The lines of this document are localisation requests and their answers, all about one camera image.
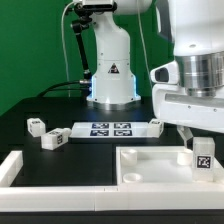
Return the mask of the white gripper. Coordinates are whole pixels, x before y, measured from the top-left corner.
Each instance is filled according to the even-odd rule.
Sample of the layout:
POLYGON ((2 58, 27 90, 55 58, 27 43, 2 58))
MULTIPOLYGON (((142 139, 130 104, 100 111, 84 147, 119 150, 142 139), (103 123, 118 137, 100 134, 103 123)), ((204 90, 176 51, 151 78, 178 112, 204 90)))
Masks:
POLYGON ((215 97, 188 96, 179 85, 175 61, 150 72, 153 111, 157 119, 177 126, 184 146, 191 147, 193 134, 189 127, 224 133, 224 86, 215 97))

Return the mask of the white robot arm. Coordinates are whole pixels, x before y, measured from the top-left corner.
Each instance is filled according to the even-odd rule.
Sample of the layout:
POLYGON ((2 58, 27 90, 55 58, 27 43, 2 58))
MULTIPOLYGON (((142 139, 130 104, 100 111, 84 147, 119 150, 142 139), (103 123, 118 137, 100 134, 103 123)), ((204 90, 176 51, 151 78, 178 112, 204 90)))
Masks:
POLYGON ((159 34, 174 43, 174 60, 153 69, 153 111, 178 126, 224 133, 224 0, 73 0, 80 31, 92 27, 97 69, 87 101, 110 108, 140 100, 131 71, 131 44, 116 15, 156 4, 159 34))

